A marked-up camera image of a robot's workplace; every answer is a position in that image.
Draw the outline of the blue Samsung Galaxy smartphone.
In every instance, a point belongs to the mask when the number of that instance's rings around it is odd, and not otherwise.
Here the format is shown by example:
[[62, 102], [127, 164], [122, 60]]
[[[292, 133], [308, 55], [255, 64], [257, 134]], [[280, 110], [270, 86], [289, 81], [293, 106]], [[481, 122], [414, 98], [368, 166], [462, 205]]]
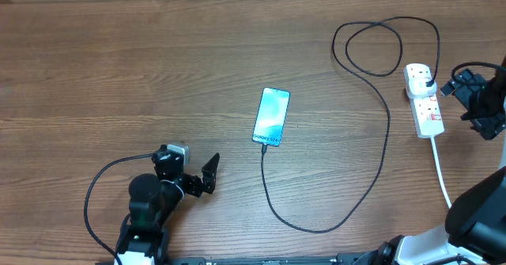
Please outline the blue Samsung Galaxy smartphone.
[[266, 87], [262, 91], [252, 141], [280, 146], [288, 111], [290, 92]]

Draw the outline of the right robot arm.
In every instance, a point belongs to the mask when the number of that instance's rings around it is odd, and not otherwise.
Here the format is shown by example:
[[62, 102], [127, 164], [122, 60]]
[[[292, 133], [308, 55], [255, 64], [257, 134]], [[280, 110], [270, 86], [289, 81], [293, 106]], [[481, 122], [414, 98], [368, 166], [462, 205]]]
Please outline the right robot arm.
[[[505, 65], [486, 80], [465, 62], [451, 71], [441, 87], [466, 109], [463, 121], [485, 140], [505, 129]], [[461, 194], [445, 223], [416, 236], [398, 236], [354, 260], [355, 264], [503, 264], [505, 262], [505, 163], [492, 175]]]

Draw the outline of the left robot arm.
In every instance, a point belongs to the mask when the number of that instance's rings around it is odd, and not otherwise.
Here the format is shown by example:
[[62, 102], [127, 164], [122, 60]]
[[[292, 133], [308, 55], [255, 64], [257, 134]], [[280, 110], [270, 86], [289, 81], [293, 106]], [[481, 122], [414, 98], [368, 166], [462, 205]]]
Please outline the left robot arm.
[[166, 222], [185, 196], [211, 194], [216, 186], [219, 153], [202, 167], [201, 177], [183, 171], [187, 146], [162, 145], [149, 157], [155, 173], [136, 176], [129, 185], [130, 213], [120, 229], [115, 265], [170, 264]]

